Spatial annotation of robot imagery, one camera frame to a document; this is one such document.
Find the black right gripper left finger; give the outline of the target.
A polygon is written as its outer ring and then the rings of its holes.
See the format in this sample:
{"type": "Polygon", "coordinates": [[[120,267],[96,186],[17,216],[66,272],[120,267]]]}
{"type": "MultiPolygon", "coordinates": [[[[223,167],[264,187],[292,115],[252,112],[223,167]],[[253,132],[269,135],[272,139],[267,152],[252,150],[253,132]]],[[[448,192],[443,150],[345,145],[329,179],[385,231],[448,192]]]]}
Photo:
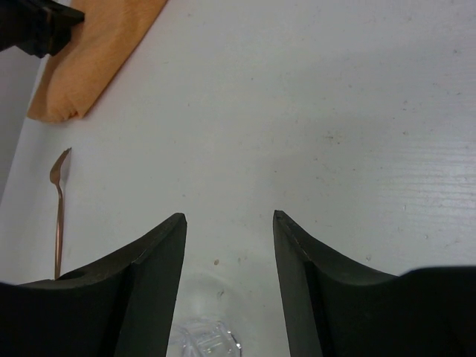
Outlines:
{"type": "Polygon", "coordinates": [[[176,213],[57,280],[3,283],[1,354],[165,356],[186,234],[176,213]]]}

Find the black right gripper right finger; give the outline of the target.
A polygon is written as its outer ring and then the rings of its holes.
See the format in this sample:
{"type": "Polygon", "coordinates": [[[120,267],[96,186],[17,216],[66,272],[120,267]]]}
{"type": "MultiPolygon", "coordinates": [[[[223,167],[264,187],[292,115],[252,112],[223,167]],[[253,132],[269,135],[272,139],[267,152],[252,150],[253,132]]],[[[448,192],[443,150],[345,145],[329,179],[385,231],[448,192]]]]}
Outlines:
{"type": "Polygon", "coordinates": [[[278,210],[274,251],[292,356],[473,356],[475,268],[400,276],[344,256],[278,210]]]}

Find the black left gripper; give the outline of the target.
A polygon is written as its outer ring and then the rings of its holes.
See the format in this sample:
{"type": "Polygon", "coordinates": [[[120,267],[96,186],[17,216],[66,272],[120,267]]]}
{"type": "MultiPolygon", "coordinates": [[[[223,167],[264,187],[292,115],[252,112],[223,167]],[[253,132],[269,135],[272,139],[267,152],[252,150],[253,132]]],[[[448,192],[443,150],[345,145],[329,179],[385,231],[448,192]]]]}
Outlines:
{"type": "Polygon", "coordinates": [[[1,0],[1,50],[17,47],[38,58],[54,56],[84,19],[84,12],[55,1],[1,0]]]}

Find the orange cloth napkin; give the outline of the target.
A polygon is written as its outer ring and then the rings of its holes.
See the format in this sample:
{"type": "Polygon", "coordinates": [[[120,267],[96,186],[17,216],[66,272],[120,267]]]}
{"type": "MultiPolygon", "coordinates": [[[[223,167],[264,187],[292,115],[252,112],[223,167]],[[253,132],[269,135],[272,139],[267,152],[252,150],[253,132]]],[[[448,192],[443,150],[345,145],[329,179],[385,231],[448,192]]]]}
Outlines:
{"type": "Polygon", "coordinates": [[[84,21],[48,59],[27,111],[30,119],[62,123],[84,118],[140,44],[166,0],[82,0],[71,7],[84,21]]]}

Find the clear plastic cup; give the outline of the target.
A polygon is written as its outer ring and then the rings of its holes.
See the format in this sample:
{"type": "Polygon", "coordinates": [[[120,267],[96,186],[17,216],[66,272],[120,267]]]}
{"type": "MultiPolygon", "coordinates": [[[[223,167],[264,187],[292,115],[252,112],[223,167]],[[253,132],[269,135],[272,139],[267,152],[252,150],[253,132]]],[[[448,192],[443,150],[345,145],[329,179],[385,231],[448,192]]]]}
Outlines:
{"type": "Polygon", "coordinates": [[[166,356],[242,356],[242,344],[222,321],[195,319],[173,324],[166,356]]]}

